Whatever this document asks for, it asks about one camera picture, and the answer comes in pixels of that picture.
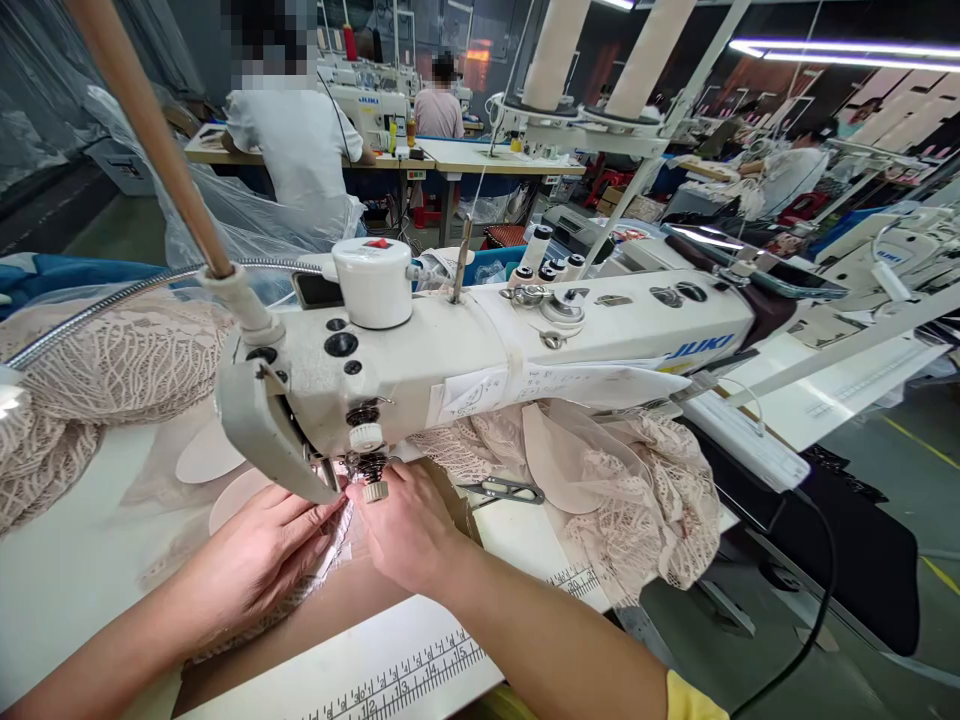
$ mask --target yellow sleeve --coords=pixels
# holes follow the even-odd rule
[[[729,717],[673,670],[667,673],[667,720],[729,720]]]

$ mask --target pink shirt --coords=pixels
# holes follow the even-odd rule
[[[424,88],[413,103],[417,135],[463,137],[463,113],[460,101],[447,90]]]

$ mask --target yellow floor line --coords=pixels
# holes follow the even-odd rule
[[[909,430],[907,430],[905,427],[903,427],[902,425],[898,425],[897,423],[895,423],[895,422],[894,422],[893,420],[891,420],[890,418],[884,417],[883,419],[887,421],[887,424],[888,424],[888,425],[890,425],[890,426],[896,428],[897,430],[899,430],[900,432],[902,432],[902,433],[903,433],[904,435],[906,435],[908,438],[910,438],[910,439],[913,440],[915,443],[917,443],[917,445],[919,445],[920,447],[925,448],[926,450],[929,450],[929,451],[932,452],[934,455],[936,455],[938,458],[940,458],[941,460],[943,460],[945,463],[947,463],[948,465],[952,466],[952,467],[955,468],[956,470],[960,470],[960,465],[958,465],[953,459],[947,457],[947,456],[944,455],[942,452],[940,452],[939,450],[937,450],[937,449],[936,449],[933,445],[931,445],[930,443],[924,442],[923,440],[921,440],[920,438],[918,438],[916,435],[914,435],[912,432],[910,432]]]
[[[957,584],[950,578],[949,575],[947,575],[943,570],[941,570],[936,565],[934,565],[932,560],[929,560],[928,558],[924,557],[923,561],[927,564],[927,566],[931,570],[933,570],[933,574],[943,581],[944,585],[946,585],[948,588],[953,590],[957,595],[960,595],[960,587],[957,587]]]

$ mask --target person's hand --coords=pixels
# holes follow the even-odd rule
[[[454,527],[422,468],[391,461],[382,477],[390,489],[379,502],[365,503],[359,484],[346,488],[363,516],[374,567],[405,590],[436,600],[459,554],[476,546]]]
[[[170,580],[156,607],[192,654],[273,608],[319,561],[321,526],[343,504],[314,505],[279,485],[254,495]]]

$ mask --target juki logo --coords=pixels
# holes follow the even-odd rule
[[[719,350],[731,340],[733,340],[733,335],[721,335],[720,337],[707,338],[699,342],[686,343],[681,345],[680,349],[673,355],[670,355],[667,360],[672,360],[675,357],[684,357],[685,355],[696,355],[697,353],[707,350]]]
[[[903,262],[902,257],[898,257],[893,253],[888,253],[886,250],[880,250],[877,252],[877,255],[882,257],[884,260],[893,260],[893,262]]]

